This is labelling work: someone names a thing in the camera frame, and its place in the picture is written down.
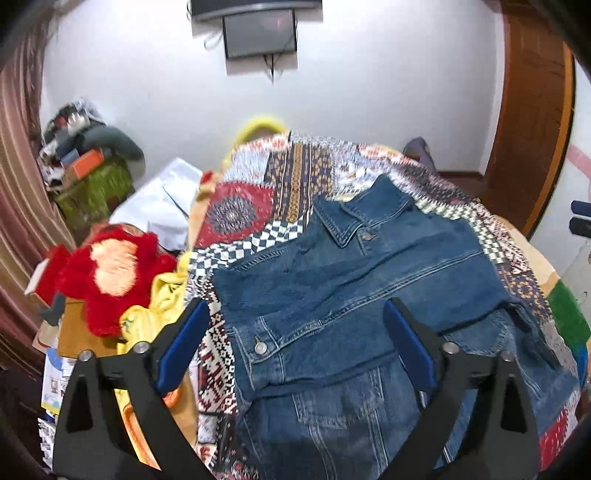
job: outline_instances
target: striped curtain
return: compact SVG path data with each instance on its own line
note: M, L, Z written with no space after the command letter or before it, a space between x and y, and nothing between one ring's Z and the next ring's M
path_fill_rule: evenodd
M51 14L29 32L0 72L0 366L18 366L30 375L43 368L42 354L32 347L41 319L23 289L49 248L74 247L35 160Z

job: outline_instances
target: black clip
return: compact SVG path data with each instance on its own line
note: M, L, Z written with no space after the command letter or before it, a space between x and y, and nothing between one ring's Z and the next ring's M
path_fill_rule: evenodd
M465 353L416 320L400 299L384 321L416 389L431 395L417 425L381 480L521 480L538 473L538 434L530 398L513 354ZM456 460L435 469L464 392L478 389Z

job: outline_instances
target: blue gripper pad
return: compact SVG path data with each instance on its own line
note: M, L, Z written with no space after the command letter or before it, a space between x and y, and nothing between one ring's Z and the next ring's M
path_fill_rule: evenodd
M416 390L430 394L437 387L437 368L429 351L407 319L412 323L418 323L400 299L386 302L384 306L386 330L398 351L408 377Z
M178 388L208 327L209 306L200 301L158 363L156 389L162 396Z

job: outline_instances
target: orange box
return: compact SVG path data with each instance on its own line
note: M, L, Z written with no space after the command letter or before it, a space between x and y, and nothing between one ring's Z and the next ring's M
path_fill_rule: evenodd
M105 161L100 150L90 150L75 160L64 175L64 185L70 186L86 177L91 171L96 170Z

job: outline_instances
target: brown cardboard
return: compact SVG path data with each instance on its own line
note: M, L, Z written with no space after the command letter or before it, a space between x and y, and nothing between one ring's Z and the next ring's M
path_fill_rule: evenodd
M86 327L84 300L66 299L61 318L57 352L66 358L77 358L82 350L92 350L96 356L117 355L117 339L93 335Z

